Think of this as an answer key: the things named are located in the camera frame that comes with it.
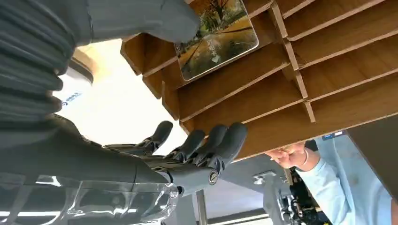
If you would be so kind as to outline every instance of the shelf compartment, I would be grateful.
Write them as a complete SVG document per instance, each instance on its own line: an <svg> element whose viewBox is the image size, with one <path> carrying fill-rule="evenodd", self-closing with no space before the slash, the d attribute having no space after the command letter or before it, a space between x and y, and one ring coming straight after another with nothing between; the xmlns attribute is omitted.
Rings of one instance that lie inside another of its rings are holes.
<svg viewBox="0 0 398 225"><path fill-rule="evenodd" d="M301 70L309 101L398 72L398 35Z"/></svg>
<svg viewBox="0 0 398 225"><path fill-rule="evenodd" d="M284 18L293 15L314 1L315 0L276 0Z"/></svg>
<svg viewBox="0 0 398 225"><path fill-rule="evenodd" d="M397 97L395 73L313 102L316 123L308 122L299 105L254 120L246 125L247 139L237 159L396 115Z"/></svg>
<svg viewBox="0 0 398 225"><path fill-rule="evenodd" d="M303 102L293 82L278 71L253 86L222 101L192 118L195 129L208 134L217 124L248 123Z"/></svg>
<svg viewBox="0 0 398 225"><path fill-rule="evenodd" d="M158 71L148 77L143 76L142 81L148 87L148 89L152 92L152 94L153 94L153 96L155 96L155 98L157 98L157 99L161 98L163 84L162 84L162 76L161 76L160 71Z"/></svg>
<svg viewBox="0 0 398 225"><path fill-rule="evenodd" d="M223 67L258 50L258 49L263 48L266 45L269 45L269 44L275 42L276 31L275 31L275 27L271 21L271 18L269 16L268 12L261 13L260 15L255 17L252 20L252 24L253 24L254 30L256 31L257 36L259 38L259 46L257 46L257 48L251 50L250 52L247 52L246 54L236 57L234 60L229 61L228 63L224 64ZM189 81L185 81L181 74L180 66L179 66L178 62L175 61L171 65L165 67L162 70L162 77L163 77L164 82L172 90L176 90L176 89L181 88L182 86L187 85L187 84L189 84L207 74L210 74L211 72L214 72L214 71L215 70L209 71L204 75L198 76Z"/></svg>
<svg viewBox="0 0 398 225"><path fill-rule="evenodd" d="M317 0L289 18L286 18L285 26L289 34L288 39L290 41L297 41L383 1Z"/></svg>
<svg viewBox="0 0 398 225"><path fill-rule="evenodd" d="M288 66L283 47L267 45L178 89L180 120L186 121Z"/></svg>
<svg viewBox="0 0 398 225"><path fill-rule="evenodd" d="M398 33L398 1L386 0L292 42L301 68L331 59Z"/></svg>
<svg viewBox="0 0 398 225"><path fill-rule="evenodd" d="M255 18L269 9L271 0L243 0L250 18ZM122 45L121 54L126 58L136 75L149 76L177 61L174 44L138 34Z"/></svg>

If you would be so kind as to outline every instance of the metal pole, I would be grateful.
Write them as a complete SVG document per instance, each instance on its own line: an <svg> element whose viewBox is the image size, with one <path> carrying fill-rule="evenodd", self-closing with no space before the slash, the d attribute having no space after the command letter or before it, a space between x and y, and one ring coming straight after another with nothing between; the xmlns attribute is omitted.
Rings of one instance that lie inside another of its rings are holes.
<svg viewBox="0 0 398 225"><path fill-rule="evenodd" d="M199 224L207 225L205 192L203 190L196 192L196 198L198 200Z"/></svg>
<svg viewBox="0 0 398 225"><path fill-rule="evenodd" d="M278 203L278 189L275 185L274 171L266 171L257 175L254 175L257 185L264 185L263 195L263 208L269 217L272 219L274 225L284 225L285 222L282 219L281 209Z"/></svg>

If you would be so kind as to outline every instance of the person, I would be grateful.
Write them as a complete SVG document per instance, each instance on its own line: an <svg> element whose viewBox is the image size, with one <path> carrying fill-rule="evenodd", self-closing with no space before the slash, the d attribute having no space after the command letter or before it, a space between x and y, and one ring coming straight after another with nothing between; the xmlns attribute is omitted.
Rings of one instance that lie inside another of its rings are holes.
<svg viewBox="0 0 398 225"><path fill-rule="evenodd" d="M296 167L332 224L398 225L398 204L350 138L315 141L319 153L301 142L266 154L285 169Z"/></svg>

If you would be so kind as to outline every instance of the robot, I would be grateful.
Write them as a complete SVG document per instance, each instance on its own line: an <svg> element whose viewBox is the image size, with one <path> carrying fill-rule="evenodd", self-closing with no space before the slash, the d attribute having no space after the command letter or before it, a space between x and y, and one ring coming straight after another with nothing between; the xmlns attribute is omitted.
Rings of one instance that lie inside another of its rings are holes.
<svg viewBox="0 0 398 225"><path fill-rule="evenodd" d="M140 32L184 42L198 26L184 0L0 1L0 225L161 221L217 182L245 140L240 123L216 126L204 145L194 131L160 157L169 122L140 144L101 146L54 114L77 46Z"/></svg>

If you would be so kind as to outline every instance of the light blue shirt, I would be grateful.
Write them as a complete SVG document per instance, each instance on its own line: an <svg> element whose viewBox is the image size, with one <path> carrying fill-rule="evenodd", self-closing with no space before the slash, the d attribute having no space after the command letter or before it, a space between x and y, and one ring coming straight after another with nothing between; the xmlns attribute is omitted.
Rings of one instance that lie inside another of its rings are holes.
<svg viewBox="0 0 398 225"><path fill-rule="evenodd" d="M320 162L299 175L333 225L391 225L391 196L351 139L315 139Z"/></svg>

